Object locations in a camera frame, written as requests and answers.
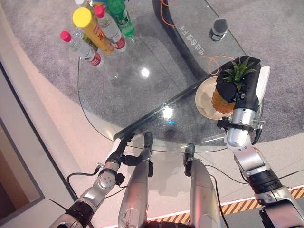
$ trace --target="hazard stripe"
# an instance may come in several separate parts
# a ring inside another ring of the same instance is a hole
[[[226,215],[230,214],[230,212],[233,210],[233,208],[236,206],[237,203],[233,203],[229,206],[227,211],[225,212]]]
[[[290,189],[289,191],[295,199],[304,197],[304,187],[302,186],[297,187],[297,189]],[[253,198],[244,199],[243,201],[236,200],[234,202],[231,202],[230,204],[225,204],[221,206],[222,211],[225,215],[238,213],[245,210],[252,210],[260,207],[262,207],[262,205],[260,205],[258,201]],[[181,214],[174,213],[171,216],[167,216],[163,218],[158,217],[157,219],[150,219],[150,221],[166,221],[166,222],[175,222],[175,223],[188,223],[189,220],[190,220],[189,212],[181,213]]]
[[[237,213],[237,212],[240,210],[240,208],[241,208],[241,206],[242,206],[243,204],[244,204],[244,201],[240,202],[240,203],[236,206],[236,208],[234,209],[233,213]]]

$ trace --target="orange cable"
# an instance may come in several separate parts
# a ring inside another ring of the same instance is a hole
[[[175,26],[174,24],[170,24],[170,23],[166,22],[166,20],[163,18],[163,15],[162,15],[162,5],[165,5],[165,6],[172,6],[172,5],[174,5],[174,4],[177,2],[177,0],[175,0],[172,4],[166,4],[166,3],[163,2],[164,0],[160,0],[160,1],[161,1],[161,9],[160,9],[160,12],[161,12],[161,19],[162,19],[162,21],[163,21],[166,25]]]
[[[163,6],[163,5],[165,5],[165,6],[167,6],[167,7],[173,6],[173,5],[175,5],[175,4],[177,3],[177,0],[174,0],[174,2],[171,3],[171,4],[166,4],[166,3],[164,3],[164,0],[160,0],[160,1],[161,1],[160,13],[161,13],[161,19],[162,19],[162,21],[163,21],[166,25],[175,26],[175,24],[170,24],[170,23],[168,23],[168,22],[164,19],[163,14],[162,14],[162,6]],[[229,56],[224,56],[224,55],[217,55],[217,56],[214,56],[214,57],[208,57],[208,56],[203,56],[203,57],[209,59],[209,62],[208,62],[208,71],[209,71],[209,73],[210,73],[211,75],[216,75],[216,74],[219,72],[219,68],[220,68],[220,67],[219,67],[219,63],[215,60],[215,58],[217,58],[217,57],[226,57],[226,58],[229,58],[229,59],[234,60],[234,58],[229,57]],[[211,63],[211,61],[213,61],[213,62],[217,65],[217,71],[216,71],[214,74],[211,72],[211,69],[210,69],[210,63]]]

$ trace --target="white plate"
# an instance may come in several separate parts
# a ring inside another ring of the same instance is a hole
[[[195,105],[198,111],[206,118],[211,120],[221,120],[223,116],[231,116],[230,113],[219,113],[212,106],[212,97],[217,84],[217,76],[210,77],[203,81],[195,94]]]

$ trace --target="glass table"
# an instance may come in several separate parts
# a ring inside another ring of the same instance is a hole
[[[101,68],[80,60],[80,104],[91,125],[114,140],[135,131],[130,144],[143,147],[143,134],[154,135],[153,148],[182,152],[224,149],[217,121],[195,106],[198,86],[218,66],[245,55],[228,31],[220,41],[209,37],[219,16],[203,0],[126,1],[135,27],[127,49],[103,57]]]

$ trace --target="red bottle cap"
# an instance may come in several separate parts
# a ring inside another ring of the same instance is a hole
[[[94,13],[98,18],[103,18],[105,16],[105,8],[103,6],[95,6]]]
[[[67,31],[62,31],[60,33],[60,38],[62,38],[65,42],[70,42],[72,39],[72,36],[69,32]]]

